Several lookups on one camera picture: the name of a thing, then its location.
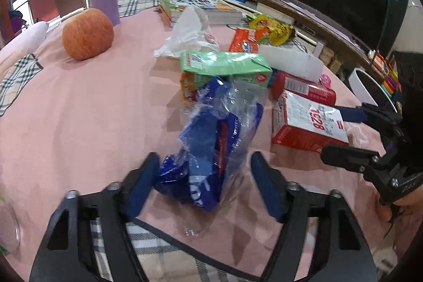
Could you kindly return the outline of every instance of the green box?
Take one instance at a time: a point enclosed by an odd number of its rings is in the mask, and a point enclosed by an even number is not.
[[[261,54],[231,52],[183,52],[181,88],[185,99],[214,76],[226,81],[242,80],[267,87],[272,69]]]

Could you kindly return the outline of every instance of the book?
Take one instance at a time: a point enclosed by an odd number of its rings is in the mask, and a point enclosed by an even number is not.
[[[190,5],[203,9],[210,25],[238,25],[242,20],[242,12],[222,0],[160,0],[160,8],[169,18],[171,27]]]

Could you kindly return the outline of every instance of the pillow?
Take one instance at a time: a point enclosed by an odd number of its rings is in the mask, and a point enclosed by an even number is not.
[[[19,59],[34,53],[46,39],[49,25],[46,22],[37,22],[27,30],[16,36],[2,50],[0,50],[0,81],[7,70]]]

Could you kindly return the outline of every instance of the red bottle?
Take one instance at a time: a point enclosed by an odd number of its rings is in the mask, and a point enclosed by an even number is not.
[[[292,76],[286,72],[279,72],[274,78],[271,91],[274,99],[278,100],[284,90],[291,91],[304,98],[325,105],[335,105],[336,93],[332,89]]]

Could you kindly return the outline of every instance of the metal bolt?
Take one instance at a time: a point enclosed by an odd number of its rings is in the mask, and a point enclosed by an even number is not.
[[[121,188],[121,182],[112,182],[107,186],[107,189],[113,191],[113,190],[119,190]]]
[[[340,192],[339,190],[336,190],[336,189],[332,190],[331,195],[332,195],[333,197],[336,197],[337,199],[342,198],[342,194],[341,194],[341,192]]]
[[[396,178],[391,179],[391,185],[392,185],[394,188],[397,188],[397,187],[399,186],[399,182],[398,182],[398,180],[397,180]]]
[[[300,189],[300,185],[296,182],[289,182],[288,183],[288,189],[297,191],[297,190]]]
[[[77,190],[70,190],[67,193],[65,193],[65,199],[74,199],[79,195],[79,191]]]

